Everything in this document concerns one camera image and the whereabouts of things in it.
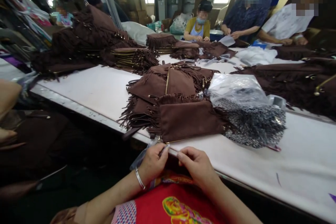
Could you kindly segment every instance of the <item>silver bracelet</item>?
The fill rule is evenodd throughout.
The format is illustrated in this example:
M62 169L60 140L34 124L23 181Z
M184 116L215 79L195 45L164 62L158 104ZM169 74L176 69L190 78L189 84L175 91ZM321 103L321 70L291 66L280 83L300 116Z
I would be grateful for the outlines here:
M136 175L136 177L139 181L140 186L142 187L143 190L145 190L146 187L144 186L143 182L141 181L141 178L139 176L139 170L138 170L137 167L135 168L135 175Z

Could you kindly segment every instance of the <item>blue container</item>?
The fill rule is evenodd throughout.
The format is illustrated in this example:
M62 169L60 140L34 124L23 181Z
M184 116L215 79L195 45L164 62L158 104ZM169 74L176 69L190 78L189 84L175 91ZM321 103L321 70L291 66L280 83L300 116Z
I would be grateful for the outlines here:
M147 24L147 27L149 29L152 29L153 31L155 31L155 24L154 23Z

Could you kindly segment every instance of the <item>woman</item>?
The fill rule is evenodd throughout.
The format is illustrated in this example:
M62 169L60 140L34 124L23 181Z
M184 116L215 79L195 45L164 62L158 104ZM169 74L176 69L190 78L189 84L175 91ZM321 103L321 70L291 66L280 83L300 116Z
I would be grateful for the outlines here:
M193 180L170 175L152 181L165 167L165 147L163 143L150 147L138 171L80 207L58 213L51 224L261 223L221 182L206 153L193 147L177 154L179 165ZM144 185L150 190L143 192Z
M67 12L59 1L54 0L54 8L56 9L56 24L58 26L72 26L73 15Z
M319 0L292 0L292 2L264 24L258 34L259 42L267 42L270 46L308 43L302 33L307 29L312 18L317 15L316 5Z
M251 34L263 25L271 0L237 0L231 11L224 18L222 31L234 40L249 42Z
M201 0L197 9L197 16L190 19L184 31L184 39L191 42L210 41L210 21L208 14L212 10L212 3Z

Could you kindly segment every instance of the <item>white work table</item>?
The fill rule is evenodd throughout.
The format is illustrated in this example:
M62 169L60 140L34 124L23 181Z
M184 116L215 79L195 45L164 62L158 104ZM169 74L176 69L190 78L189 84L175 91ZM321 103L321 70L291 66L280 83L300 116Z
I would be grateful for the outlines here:
M165 63L179 60L168 55ZM235 71L238 58L230 63L213 63L205 68L221 73ZM125 133L116 121L127 105L126 84L140 76L114 68L97 66L66 78L40 81L31 92L86 117ZM186 147L205 151L216 171L224 178L336 223L336 125L295 113L286 113L286 127L279 143L281 152L253 149L216 134L171 143L171 153ZM143 129L134 138L149 143Z

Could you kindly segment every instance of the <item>white paper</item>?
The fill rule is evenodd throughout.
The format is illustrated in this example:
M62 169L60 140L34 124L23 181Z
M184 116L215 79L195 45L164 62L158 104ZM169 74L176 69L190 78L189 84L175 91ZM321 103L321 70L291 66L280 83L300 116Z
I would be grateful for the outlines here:
M235 40L231 36L224 36L219 42L225 46L232 46L235 43Z

